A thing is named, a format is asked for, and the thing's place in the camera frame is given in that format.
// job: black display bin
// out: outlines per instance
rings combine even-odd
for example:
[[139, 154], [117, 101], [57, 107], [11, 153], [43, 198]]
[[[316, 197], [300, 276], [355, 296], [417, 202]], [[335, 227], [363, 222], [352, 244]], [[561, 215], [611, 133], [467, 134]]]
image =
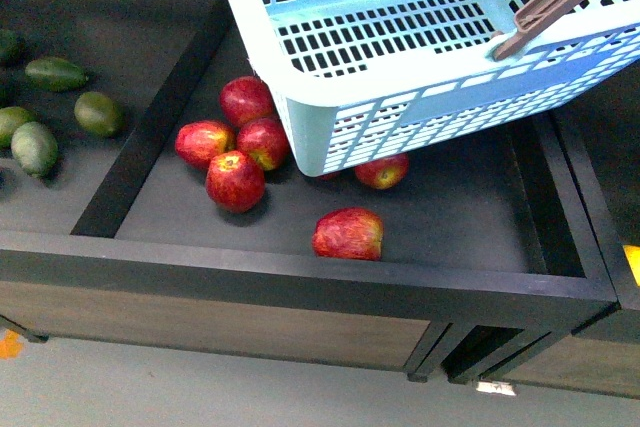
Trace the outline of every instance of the black display bin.
[[640, 287], [623, 245], [640, 245], [640, 63], [553, 115], [618, 301], [572, 335], [536, 339], [496, 362], [460, 347], [456, 380], [491, 380], [640, 398]]
[[[62, 104], [68, 109], [74, 94], [52, 95], [55, 115], [41, 113], [61, 135], [59, 172], [36, 182], [2, 159], [5, 324], [32, 338], [349, 365], [424, 380], [470, 335], [500, 337], [506, 355], [612, 308], [615, 292], [549, 114], [411, 152], [407, 178], [384, 192], [350, 171], [332, 181], [305, 177], [290, 159], [267, 175], [265, 198], [252, 211], [220, 211], [204, 174], [180, 161], [173, 142], [185, 123], [219, 118], [220, 88], [251, 73], [239, 34], [227, 29], [224, 2], [136, 1], [150, 4], [149, 18], [136, 7], [138, 22], [129, 25], [130, 16], [117, 15], [128, 0], [113, 0], [114, 15], [99, 14], [111, 0], [42, 1], [53, 6], [44, 23], [27, 15], [38, 9], [6, 0], [3, 17], [14, 9], [16, 29], [46, 33], [67, 55], [82, 54], [78, 62], [98, 72], [95, 88], [121, 97], [131, 116], [124, 136], [97, 142], [66, 133], [72, 122]], [[87, 4], [100, 6], [90, 22]], [[89, 27], [100, 35], [87, 36]], [[151, 42], [154, 29], [161, 34]], [[18, 100], [35, 103], [29, 92]], [[351, 205], [383, 218], [382, 261], [313, 255], [316, 221]]]

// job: apple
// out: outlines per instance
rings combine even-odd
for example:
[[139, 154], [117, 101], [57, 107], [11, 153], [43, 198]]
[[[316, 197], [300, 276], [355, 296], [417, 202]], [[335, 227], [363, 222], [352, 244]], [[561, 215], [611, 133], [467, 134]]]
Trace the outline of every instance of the apple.
[[239, 150], [225, 152], [209, 164], [205, 188], [220, 207], [240, 214], [255, 206], [264, 195], [264, 171], [248, 154]]
[[316, 224], [311, 246], [317, 256], [380, 260], [382, 219], [362, 207], [330, 212]]
[[255, 119], [240, 127], [237, 148], [253, 157], [264, 171], [280, 167], [291, 152], [282, 122], [272, 117]]
[[211, 160], [219, 154], [233, 150], [236, 133], [218, 120], [201, 120], [184, 125], [176, 137], [176, 153], [187, 164], [207, 170]]
[[219, 97], [222, 113], [235, 127], [275, 114], [269, 87], [258, 77], [246, 75], [227, 83]]
[[331, 179], [335, 179], [336, 177], [338, 177], [340, 175], [340, 171], [336, 170], [335, 172], [329, 172], [328, 174], [322, 174], [319, 175], [318, 177], [316, 177], [316, 179], [320, 179], [320, 180], [331, 180]]
[[353, 168], [360, 182], [378, 190], [397, 185], [409, 172], [409, 156], [406, 152], [372, 160]]

